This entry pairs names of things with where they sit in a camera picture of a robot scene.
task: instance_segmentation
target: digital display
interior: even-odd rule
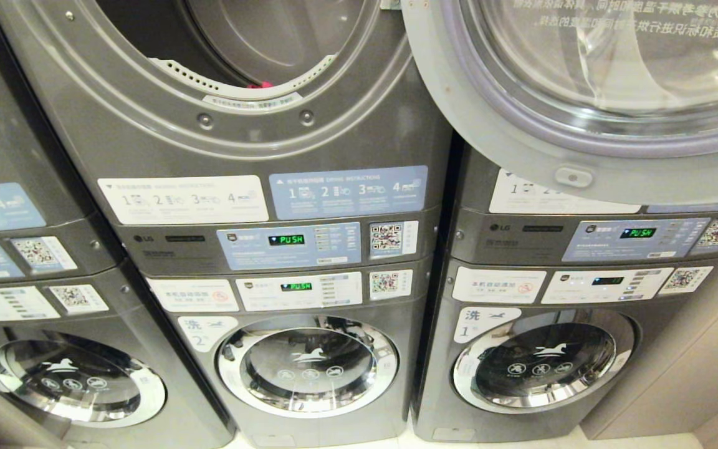
[[[649,239],[656,235],[658,228],[630,228],[622,232],[621,239]]]
[[[595,278],[592,285],[619,285],[624,280],[624,278]]]
[[[311,290],[311,282],[302,282],[301,284],[282,284],[282,292],[298,292],[301,290]]]
[[[284,246],[288,244],[304,244],[303,234],[295,234],[293,236],[269,236],[268,242],[270,246]]]

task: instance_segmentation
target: white floor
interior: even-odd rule
[[[225,446],[228,449],[247,449],[250,444],[241,434]],[[580,427],[567,437],[552,440],[529,441],[523,443],[428,443],[422,441],[411,431],[409,421],[406,432],[398,438],[373,441],[373,443],[331,446],[339,449],[703,449],[697,438],[690,433],[661,435],[661,437],[622,438],[621,440],[589,441]]]

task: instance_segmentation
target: qr code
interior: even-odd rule
[[[396,224],[374,224],[370,227],[370,244],[373,249],[401,249],[403,227]]]
[[[697,241],[698,246],[715,246],[718,245],[718,220],[711,222],[706,232]]]
[[[88,298],[79,287],[55,287],[52,292],[65,307],[88,306]]]
[[[32,266],[56,264],[51,249],[40,239],[20,239],[13,242],[18,253]]]
[[[664,289],[672,290],[675,288],[689,287],[701,271],[700,268],[678,268],[672,277],[669,278]]]
[[[370,292],[396,292],[399,288],[398,273],[373,273],[370,276]]]

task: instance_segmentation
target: washer door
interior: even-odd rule
[[[718,3],[402,5],[431,95],[498,165],[601,200],[718,201]]]
[[[221,378],[237,398],[291,418],[342,415],[376,400],[398,357],[376,329],[334,316],[286,316],[243,327],[223,344]]]
[[[633,350],[633,325],[605,310],[564,310],[496,327],[462,350],[459,395],[490,412],[544,412],[604,386]]]
[[[127,427],[165,404],[149,366],[95,341],[36,329],[0,329],[0,390],[77,426]]]

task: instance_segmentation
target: white instruction label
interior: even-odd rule
[[[92,285],[57,285],[49,287],[49,290],[69,315],[109,310],[107,303]]]
[[[99,179],[124,225],[205,225],[267,221],[259,176]]]
[[[514,307],[465,307],[459,312],[453,341],[467,343],[490,329],[506,324],[522,315]]]
[[[672,268],[556,272],[542,304],[587,304],[652,299]]]
[[[470,303],[531,304],[545,276],[545,271],[459,267],[452,295],[453,299]]]
[[[625,205],[607,201],[589,200],[572,196],[534,184],[511,173],[501,170],[489,203],[491,213],[522,214],[609,214],[637,213],[641,205]]]
[[[149,279],[168,312],[237,312],[237,299],[227,279]]]
[[[669,277],[658,294],[669,295],[672,293],[694,292],[712,271],[713,267],[678,268],[675,273],[672,273],[672,276]]]
[[[237,327],[233,316],[180,316],[182,333],[198,352],[210,352],[228,332]]]
[[[36,287],[0,288],[0,321],[59,318]]]
[[[361,273],[333,273],[287,278],[237,279],[242,305],[261,310],[316,309],[361,304]]]
[[[370,300],[397,298],[411,295],[414,270],[394,270],[370,273]]]

